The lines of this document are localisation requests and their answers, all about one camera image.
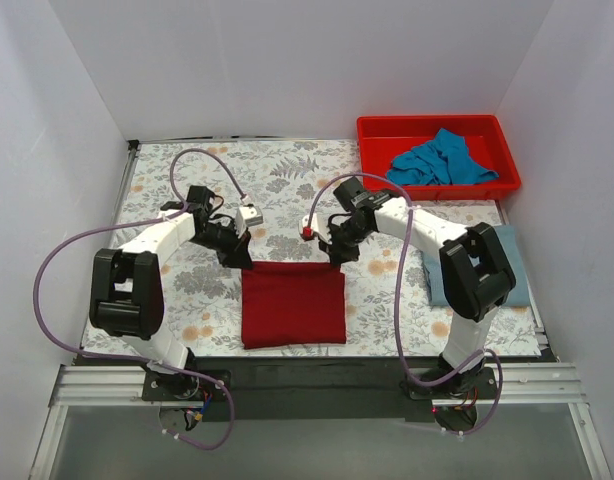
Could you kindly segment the red t shirt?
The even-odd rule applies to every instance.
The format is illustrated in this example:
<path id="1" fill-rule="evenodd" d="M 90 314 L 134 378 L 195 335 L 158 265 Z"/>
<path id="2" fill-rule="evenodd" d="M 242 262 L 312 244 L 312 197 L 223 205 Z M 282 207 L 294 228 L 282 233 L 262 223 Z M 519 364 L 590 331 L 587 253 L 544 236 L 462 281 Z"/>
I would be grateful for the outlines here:
<path id="1" fill-rule="evenodd" d="M 260 261 L 241 279 L 246 349 L 346 342 L 346 278 L 338 267 Z"/>

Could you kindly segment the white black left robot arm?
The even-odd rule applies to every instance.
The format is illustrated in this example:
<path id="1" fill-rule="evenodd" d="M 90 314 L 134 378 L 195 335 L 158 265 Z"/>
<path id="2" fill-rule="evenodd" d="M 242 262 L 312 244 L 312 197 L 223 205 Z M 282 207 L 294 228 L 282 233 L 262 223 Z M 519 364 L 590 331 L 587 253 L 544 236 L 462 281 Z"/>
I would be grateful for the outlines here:
<path id="1" fill-rule="evenodd" d="M 193 243 L 214 251 L 224 268 L 249 270 L 253 267 L 249 228 L 262 222 L 262 213 L 253 204 L 239 206 L 227 224 L 213 215 L 211 198 L 164 204 L 138 236 L 96 253 L 92 326 L 123 340 L 155 371 L 172 374 L 187 369 L 194 355 L 165 324 L 161 267 L 180 247 Z"/>

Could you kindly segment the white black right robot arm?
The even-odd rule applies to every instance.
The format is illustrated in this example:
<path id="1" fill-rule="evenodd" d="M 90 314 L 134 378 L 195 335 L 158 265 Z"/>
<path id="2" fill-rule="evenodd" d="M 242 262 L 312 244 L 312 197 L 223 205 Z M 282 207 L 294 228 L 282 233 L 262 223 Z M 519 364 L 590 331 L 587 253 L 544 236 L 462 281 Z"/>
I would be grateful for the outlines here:
<path id="1" fill-rule="evenodd" d="M 468 227 L 441 219 L 389 190 L 361 193 L 342 206 L 347 218 L 339 225 L 328 225 L 309 212 L 301 220 L 301 236 L 318 239 L 334 265 L 356 260 L 360 244 L 373 233 L 434 257 L 452 309 L 450 333 L 437 367 L 421 377 L 410 369 L 405 375 L 420 389 L 463 389 L 482 369 L 493 318 L 516 285 L 496 231 L 486 223 Z"/>

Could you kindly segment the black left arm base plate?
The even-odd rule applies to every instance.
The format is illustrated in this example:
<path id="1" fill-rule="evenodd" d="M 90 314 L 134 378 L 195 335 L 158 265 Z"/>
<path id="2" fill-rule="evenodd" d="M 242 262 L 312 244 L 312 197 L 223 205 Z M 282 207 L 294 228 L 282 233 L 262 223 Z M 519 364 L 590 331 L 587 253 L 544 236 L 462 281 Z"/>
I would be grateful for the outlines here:
<path id="1" fill-rule="evenodd" d="M 213 382 L 179 373 L 159 373 L 147 370 L 141 393 L 143 401 L 196 401 L 212 397 L 224 402 L 224 391 Z"/>

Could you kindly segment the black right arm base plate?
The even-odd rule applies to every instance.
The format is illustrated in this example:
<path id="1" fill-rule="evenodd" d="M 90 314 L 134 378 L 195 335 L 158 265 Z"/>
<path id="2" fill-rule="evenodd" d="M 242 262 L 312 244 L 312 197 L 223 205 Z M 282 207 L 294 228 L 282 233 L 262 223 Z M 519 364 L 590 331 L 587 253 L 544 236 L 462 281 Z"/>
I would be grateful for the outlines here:
<path id="1" fill-rule="evenodd" d="M 405 377 L 399 386 L 403 393 L 411 399 L 460 401 L 467 397 L 493 399 L 498 388 L 493 369 L 484 366 L 459 373 L 448 381 L 432 387 L 416 385 L 408 377 Z"/>

